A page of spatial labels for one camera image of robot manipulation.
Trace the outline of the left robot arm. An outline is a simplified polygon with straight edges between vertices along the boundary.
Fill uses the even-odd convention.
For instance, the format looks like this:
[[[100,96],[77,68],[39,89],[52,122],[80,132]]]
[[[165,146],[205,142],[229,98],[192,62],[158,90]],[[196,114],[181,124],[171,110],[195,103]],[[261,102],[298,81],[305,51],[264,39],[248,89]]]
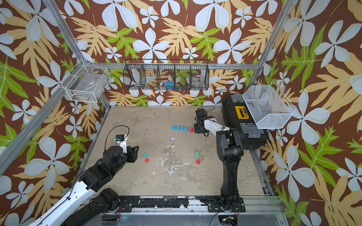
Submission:
[[[85,207],[78,209],[88,198],[98,192],[124,167],[138,158],[139,147],[111,146],[103,157],[88,168],[74,183],[70,191],[31,226],[83,226],[94,217],[121,208],[119,195],[111,188],[104,189]]]

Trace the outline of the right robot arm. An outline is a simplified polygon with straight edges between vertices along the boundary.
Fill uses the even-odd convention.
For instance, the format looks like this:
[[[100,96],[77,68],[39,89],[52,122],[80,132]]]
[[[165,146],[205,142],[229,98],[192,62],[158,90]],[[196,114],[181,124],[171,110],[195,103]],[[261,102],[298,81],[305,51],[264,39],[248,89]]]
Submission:
[[[216,137],[216,152],[222,162],[223,182],[220,195],[222,209],[233,207],[241,203],[238,190],[238,167],[244,153],[239,131],[229,128],[207,114],[204,108],[196,110],[194,130],[197,134]]]

